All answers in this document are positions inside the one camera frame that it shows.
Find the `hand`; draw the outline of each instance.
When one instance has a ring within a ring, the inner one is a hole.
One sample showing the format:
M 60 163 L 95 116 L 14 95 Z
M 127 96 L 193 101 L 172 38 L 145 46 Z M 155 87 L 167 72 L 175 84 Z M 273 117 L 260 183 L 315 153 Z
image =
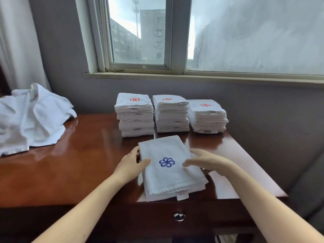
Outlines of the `hand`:
M 198 157 L 186 159 L 186 161 L 182 164 L 184 167 L 195 165 L 207 170 L 215 170 L 218 174 L 224 176 L 228 168 L 235 165 L 233 161 L 227 158 L 212 154 L 202 149 L 192 148 L 190 151 L 196 154 Z
M 127 184 L 138 177 L 151 162 L 151 159 L 147 158 L 140 163 L 136 163 L 138 149 L 139 146 L 134 147 L 129 154 L 125 155 L 114 171 L 114 175 L 116 175 L 123 184 Z

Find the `stack of folded towels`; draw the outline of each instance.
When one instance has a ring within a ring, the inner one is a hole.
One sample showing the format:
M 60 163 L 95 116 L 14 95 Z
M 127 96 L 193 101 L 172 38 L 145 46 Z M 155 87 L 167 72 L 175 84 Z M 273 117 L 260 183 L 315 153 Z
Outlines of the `stack of folded towels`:
M 226 130 L 226 111 L 213 100 L 188 100 L 188 118 L 193 131 L 217 134 Z
M 151 159 L 143 171 L 146 201 L 177 197 L 189 198 L 189 193 L 204 190 L 208 183 L 197 166 L 183 167 L 182 163 L 192 158 L 177 135 L 140 142 L 141 160 Z
M 181 96 L 153 96 L 158 133 L 189 131 L 188 101 Z
M 153 105 L 147 94 L 119 93 L 115 112 L 123 137 L 154 135 Z

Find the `window sill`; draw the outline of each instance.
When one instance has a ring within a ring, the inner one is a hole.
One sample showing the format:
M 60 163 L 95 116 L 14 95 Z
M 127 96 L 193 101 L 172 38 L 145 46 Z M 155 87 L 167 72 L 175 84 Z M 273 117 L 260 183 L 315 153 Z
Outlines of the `window sill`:
M 324 79 L 289 79 L 289 78 L 262 78 L 262 77 L 233 77 L 208 75 L 170 75 L 148 73 L 85 73 L 89 78 L 131 79 L 131 80 L 180 80 L 197 82 L 217 82 L 235 84 L 283 85 L 299 87 L 324 88 Z

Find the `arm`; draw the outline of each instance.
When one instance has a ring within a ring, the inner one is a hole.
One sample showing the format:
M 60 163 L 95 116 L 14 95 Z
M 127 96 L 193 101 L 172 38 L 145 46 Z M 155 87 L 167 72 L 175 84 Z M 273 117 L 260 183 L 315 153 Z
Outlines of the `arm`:
M 191 151 L 198 158 L 187 159 L 183 166 L 196 165 L 225 176 L 268 243 L 324 243 L 324 236 L 237 164 L 205 150 Z
M 150 159 L 136 163 L 138 149 L 139 147 L 135 147 L 124 156 L 110 177 L 33 242 L 85 242 L 111 198 L 150 163 Z

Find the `curtain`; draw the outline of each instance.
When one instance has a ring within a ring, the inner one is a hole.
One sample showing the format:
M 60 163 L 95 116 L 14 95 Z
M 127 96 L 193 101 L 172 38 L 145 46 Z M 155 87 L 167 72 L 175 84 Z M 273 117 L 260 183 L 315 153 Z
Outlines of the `curtain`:
M 28 0 L 0 0 L 0 66 L 11 90 L 50 90 Z

